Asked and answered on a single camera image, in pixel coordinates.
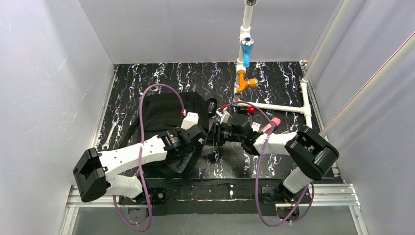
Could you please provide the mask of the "black student backpack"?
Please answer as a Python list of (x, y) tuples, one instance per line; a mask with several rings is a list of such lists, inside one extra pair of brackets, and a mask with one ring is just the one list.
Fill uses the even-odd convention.
[[(182, 98), (185, 110), (197, 113), (199, 116), (198, 124), (206, 132), (209, 132), (211, 127), (209, 119), (217, 111), (217, 99), (210, 98), (206, 100), (197, 92), (184, 92), (179, 93), (179, 95)], [(171, 128), (180, 127), (182, 124), (181, 103), (174, 93), (146, 96), (142, 107), (145, 140)], [(150, 174), (151, 178), (173, 179), (186, 177), (200, 158), (203, 147), (204, 145), (195, 147), (193, 152), (184, 158), (144, 164), (143, 171)]]

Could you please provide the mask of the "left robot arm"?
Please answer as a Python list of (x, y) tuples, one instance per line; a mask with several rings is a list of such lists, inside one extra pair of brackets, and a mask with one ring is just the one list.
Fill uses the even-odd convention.
[(84, 151), (73, 169), (73, 175), (82, 202), (91, 202), (105, 194), (135, 198), (145, 188), (138, 177), (127, 177), (122, 172), (149, 163), (166, 163), (190, 154), (203, 146), (208, 135), (198, 124), (185, 130), (172, 128), (143, 143), (111, 150)]

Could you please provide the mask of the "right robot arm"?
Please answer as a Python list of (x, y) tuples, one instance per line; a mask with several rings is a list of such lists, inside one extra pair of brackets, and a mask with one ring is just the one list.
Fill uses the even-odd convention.
[(338, 150), (314, 129), (305, 127), (297, 132), (275, 134), (254, 130), (249, 122), (213, 124), (208, 144), (221, 146), (225, 142), (239, 142), (251, 155), (278, 154), (290, 156), (297, 167), (270, 193), (270, 198), (289, 200), (307, 184), (320, 181), (338, 160)]

